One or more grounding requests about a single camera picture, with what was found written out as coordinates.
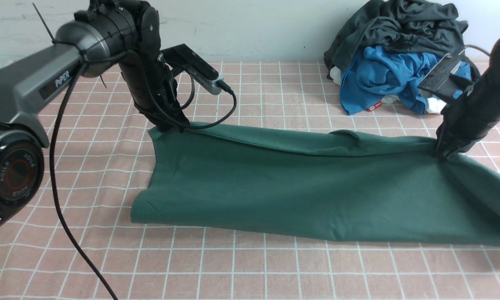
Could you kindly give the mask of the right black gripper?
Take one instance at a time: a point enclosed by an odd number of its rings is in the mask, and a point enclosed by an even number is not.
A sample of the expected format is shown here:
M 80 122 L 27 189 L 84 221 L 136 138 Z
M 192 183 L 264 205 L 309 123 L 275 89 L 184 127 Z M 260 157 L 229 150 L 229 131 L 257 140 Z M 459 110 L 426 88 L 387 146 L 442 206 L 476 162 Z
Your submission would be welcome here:
M 443 122 L 438 127 L 435 158 L 446 161 L 457 153 L 465 153 L 484 138 L 482 122 L 465 110 L 444 108 Z

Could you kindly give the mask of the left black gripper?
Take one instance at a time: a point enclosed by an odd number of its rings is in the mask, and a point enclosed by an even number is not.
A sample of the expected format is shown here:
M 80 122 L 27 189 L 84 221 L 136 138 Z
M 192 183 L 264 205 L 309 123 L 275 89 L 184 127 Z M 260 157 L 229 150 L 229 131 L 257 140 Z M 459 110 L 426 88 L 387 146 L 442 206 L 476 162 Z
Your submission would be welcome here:
M 177 128 L 183 132 L 190 126 L 177 100 L 177 82 L 163 80 L 154 90 L 145 79 L 138 80 L 135 87 L 135 108 L 161 132 Z

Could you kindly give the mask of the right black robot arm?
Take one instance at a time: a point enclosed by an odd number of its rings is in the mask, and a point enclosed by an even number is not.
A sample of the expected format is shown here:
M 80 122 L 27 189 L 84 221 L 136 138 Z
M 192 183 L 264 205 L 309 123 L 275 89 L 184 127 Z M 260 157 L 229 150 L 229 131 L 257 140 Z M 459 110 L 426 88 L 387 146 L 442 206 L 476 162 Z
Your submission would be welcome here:
M 492 48 L 488 68 L 471 92 L 463 92 L 442 112 L 435 147 L 439 161 L 469 151 L 500 123 L 500 39 Z

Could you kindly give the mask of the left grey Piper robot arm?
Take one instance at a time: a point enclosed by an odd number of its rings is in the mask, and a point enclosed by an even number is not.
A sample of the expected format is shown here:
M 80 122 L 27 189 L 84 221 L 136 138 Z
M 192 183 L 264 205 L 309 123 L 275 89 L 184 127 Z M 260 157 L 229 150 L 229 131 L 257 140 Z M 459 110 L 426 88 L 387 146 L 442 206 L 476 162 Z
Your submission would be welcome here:
M 52 44 L 0 69 L 0 226 L 29 203 L 44 176 L 50 146 L 38 115 L 80 77 L 120 66 L 135 108 L 160 127 L 188 123 L 161 62 L 159 13 L 142 0 L 92 0 L 62 25 Z

